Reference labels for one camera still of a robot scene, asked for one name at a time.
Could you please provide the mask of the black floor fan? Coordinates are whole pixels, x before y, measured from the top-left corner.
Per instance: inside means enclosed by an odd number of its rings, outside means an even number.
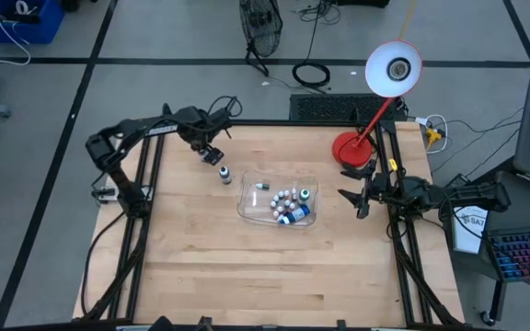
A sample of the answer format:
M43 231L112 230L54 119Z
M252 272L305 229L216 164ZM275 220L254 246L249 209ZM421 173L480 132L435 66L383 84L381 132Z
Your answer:
M241 27L247 43L245 62L266 77L263 62L279 47L283 21L277 0L239 0Z

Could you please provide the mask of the clear plastic bin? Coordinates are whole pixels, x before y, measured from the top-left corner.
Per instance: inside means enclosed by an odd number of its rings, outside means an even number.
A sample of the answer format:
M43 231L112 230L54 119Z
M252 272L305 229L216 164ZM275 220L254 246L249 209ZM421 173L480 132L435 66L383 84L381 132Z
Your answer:
M257 189L255 186L257 183L267 183L270 185L270 189ZM272 209L270 204L273 196L278 195L279 191L289 190L291 192L289 201L295 203L296 208L300 206L298 200L292 200L292 188L297 189L297 194L303 188L310 190L310 201L306 205L310 209L310 214L296 223L280 224L278 223L278 218L275 219L273 217L273 212L276 209ZM318 193L319 186L315 177L290 177L249 170L241 177L237 212L241 217L253 223L265 223L282 227L306 227L316 221ZM290 211L289 208L284 206L285 201L286 199L283 198L283 200L277 202L277 207L284 207L284 211L280 215Z

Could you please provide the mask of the blue plastic floor bin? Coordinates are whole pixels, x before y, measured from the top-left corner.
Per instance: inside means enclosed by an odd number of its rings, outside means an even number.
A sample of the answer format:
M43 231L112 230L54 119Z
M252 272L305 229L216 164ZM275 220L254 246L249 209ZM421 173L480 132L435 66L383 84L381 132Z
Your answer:
M63 17L59 0L0 0L0 43L50 44Z

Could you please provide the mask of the large blue food coloring bottle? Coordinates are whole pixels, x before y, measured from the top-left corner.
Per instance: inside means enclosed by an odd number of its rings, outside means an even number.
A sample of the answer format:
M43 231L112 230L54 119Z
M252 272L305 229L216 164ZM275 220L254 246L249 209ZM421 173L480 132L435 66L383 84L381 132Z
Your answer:
M292 211L281 214L278 218L280 224L296 223L310 214L310 209L306 205L300 205Z

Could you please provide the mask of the backlit rainbow keyboard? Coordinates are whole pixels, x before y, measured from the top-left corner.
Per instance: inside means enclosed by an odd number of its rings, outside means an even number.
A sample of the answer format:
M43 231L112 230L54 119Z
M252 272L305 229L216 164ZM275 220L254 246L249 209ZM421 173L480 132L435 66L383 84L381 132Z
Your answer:
M487 231L490 261L504 281L530 281L530 227Z

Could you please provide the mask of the silver aluminium bracket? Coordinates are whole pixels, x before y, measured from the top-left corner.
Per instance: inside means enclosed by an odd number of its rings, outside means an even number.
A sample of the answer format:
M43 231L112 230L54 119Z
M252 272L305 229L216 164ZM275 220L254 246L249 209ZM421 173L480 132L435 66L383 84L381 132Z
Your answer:
M91 196L97 203L105 204L117 200L118 190L112 186L94 188L91 191Z

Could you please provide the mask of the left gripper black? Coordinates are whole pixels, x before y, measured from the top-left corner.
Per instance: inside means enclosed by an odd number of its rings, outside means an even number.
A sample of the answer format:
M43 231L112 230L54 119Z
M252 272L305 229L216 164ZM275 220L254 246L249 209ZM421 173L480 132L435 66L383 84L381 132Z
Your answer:
M214 113L195 107L186 107L176 113L179 121L179 137L190 144L192 149L201 149L200 158L207 161L210 154L210 164L217 165L224 157L218 148L208 146L222 130L229 128L229 112L224 108Z

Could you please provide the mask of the white paper sheet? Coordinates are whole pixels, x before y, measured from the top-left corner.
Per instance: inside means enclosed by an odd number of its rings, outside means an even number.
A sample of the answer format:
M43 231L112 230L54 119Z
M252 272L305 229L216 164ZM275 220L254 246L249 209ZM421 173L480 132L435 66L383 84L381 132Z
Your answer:
M476 206L454 208L452 217L454 251L478 254L487 217L488 212Z

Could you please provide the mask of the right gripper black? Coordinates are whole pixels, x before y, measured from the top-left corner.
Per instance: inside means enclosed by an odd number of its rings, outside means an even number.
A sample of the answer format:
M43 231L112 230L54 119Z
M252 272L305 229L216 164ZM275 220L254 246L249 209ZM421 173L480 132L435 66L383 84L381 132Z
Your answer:
M356 218L364 219L369 214L369 200L380 204L404 205L404 179L398 171L388 173L375 173L376 161L370 160L362 168L357 168L349 163L342 164L340 172L345 177L364 180L361 193L339 189L339 194L344 197L357 210Z

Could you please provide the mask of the black perforated panel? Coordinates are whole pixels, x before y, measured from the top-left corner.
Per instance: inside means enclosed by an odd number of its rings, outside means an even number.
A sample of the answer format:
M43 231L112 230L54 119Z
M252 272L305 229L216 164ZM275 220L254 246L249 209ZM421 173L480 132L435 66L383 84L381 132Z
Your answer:
M368 123L385 102L375 94L295 94L290 119Z

